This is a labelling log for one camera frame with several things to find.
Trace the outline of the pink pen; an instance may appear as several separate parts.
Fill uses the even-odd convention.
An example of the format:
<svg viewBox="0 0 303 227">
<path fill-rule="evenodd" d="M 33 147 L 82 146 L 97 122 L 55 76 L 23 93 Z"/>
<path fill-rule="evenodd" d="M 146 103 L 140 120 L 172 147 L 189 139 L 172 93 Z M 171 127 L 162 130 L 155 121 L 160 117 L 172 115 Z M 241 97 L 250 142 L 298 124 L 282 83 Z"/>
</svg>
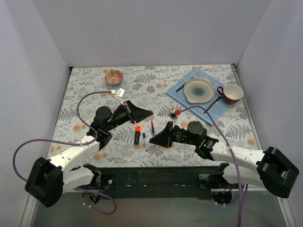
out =
<svg viewBox="0 0 303 227">
<path fill-rule="evenodd" d="M 153 120 L 151 120 L 151 133 L 152 133 L 152 136 L 154 137 L 155 136 L 155 128 L 154 128 Z"/>
</svg>

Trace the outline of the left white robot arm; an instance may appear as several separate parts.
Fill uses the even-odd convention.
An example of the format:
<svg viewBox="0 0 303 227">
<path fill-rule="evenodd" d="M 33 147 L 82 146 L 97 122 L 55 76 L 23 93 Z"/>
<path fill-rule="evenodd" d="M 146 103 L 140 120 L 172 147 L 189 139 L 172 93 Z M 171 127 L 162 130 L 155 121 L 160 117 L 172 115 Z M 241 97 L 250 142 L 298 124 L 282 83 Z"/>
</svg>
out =
<svg viewBox="0 0 303 227">
<path fill-rule="evenodd" d="M 96 190 L 101 186 L 99 168 L 77 165 L 99 152 L 112 139 L 110 131 L 126 122 L 139 123 L 153 115 L 150 110 L 139 108 L 127 100 L 111 112 L 107 106 L 97 109 L 91 129 L 76 146 L 45 159 L 37 159 L 25 185 L 25 190 L 45 207 L 53 206 L 67 191 L 84 186 Z"/>
</svg>

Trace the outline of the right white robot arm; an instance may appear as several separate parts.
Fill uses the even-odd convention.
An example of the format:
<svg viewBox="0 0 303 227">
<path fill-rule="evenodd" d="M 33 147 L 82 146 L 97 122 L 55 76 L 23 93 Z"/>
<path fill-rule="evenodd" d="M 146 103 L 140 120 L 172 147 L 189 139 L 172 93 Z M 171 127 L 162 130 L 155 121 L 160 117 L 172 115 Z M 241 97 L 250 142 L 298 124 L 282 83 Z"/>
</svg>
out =
<svg viewBox="0 0 303 227">
<path fill-rule="evenodd" d="M 219 161 L 219 169 L 210 180 L 220 188 L 241 181 L 242 184 L 264 187 L 277 197 L 288 198 L 299 175 L 299 169 L 279 149 L 231 148 L 207 136 L 207 130 L 199 121 L 191 121 L 186 129 L 168 122 L 150 139 L 150 143 L 166 148 L 174 142 L 194 145 L 201 158 Z"/>
</svg>

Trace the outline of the black orange highlighter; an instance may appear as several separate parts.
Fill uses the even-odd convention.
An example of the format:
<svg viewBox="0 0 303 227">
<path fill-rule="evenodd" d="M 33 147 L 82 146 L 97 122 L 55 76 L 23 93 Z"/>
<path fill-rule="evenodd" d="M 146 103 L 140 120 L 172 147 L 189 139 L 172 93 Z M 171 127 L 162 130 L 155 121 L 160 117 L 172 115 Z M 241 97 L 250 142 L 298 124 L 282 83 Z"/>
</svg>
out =
<svg viewBox="0 0 303 227">
<path fill-rule="evenodd" d="M 135 145 L 139 144 L 140 135 L 141 135 L 141 132 L 135 131 L 135 134 L 134 134 L 134 144 Z"/>
</svg>

